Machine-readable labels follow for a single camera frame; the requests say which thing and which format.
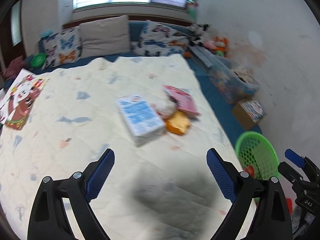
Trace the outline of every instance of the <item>door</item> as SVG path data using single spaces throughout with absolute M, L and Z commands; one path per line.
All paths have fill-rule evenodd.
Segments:
M 0 47 L 6 68 L 15 58 L 21 55 L 26 58 L 21 31 L 21 0 L 15 1 L 0 23 Z

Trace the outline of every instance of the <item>paper with cartoon drawing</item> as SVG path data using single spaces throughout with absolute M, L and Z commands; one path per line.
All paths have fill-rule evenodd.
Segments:
M 22 69 L 0 102 L 0 123 L 21 130 L 44 85 L 43 78 Z

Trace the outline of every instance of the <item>patterned mattress cover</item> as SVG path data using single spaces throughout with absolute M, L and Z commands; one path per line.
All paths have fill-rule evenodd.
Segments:
M 21 131 L 0 137 L 0 202 L 13 231 L 27 239 L 28 221 L 44 176 L 68 178 L 98 160 L 106 148 L 115 165 L 90 206 L 112 240 L 205 239 L 215 233 L 231 202 L 224 199 L 207 164 L 214 147 L 241 166 L 198 81 L 180 55 L 97 58 L 86 66 L 56 69 Z M 202 114 L 188 134 L 167 132 L 135 147 L 116 99 L 139 94 L 149 103 L 165 98 L 162 85 L 187 90 Z M 75 237 L 83 239 L 70 203 L 65 209 Z M 238 238 L 247 233 L 252 203 Z

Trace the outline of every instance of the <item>clear plastic container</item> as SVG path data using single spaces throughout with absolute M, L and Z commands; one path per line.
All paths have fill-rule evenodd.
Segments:
M 253 83 L 243 82 L 231 70 L 239 64 L 231 59 L 212 55 L 210 80 L 223 95 L 225 101 L 234 104 L 244 98 L 251 98 L 259 88 L 259 83 L 252 78 Z

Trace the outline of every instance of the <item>cushion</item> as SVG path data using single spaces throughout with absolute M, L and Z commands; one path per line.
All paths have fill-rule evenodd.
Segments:
M 147 20 L 134 52 L 141 56 L 183 54 L 189 44 L 188 35 L 171 27 Z
M 23 61 L 23 57 L 15 58 L 10 62 L 9 67 L 4 72 L 5 80 L 15 79 L 23 68 L 28 68 L 27 63 Z
M 43 46 L 47 59 L 42 69 L 76 62 L 81 53 L 79 27 L 69 28 L 43 39 Z
M 130 51 L 128 16 L 81 23 L 81 58 Z

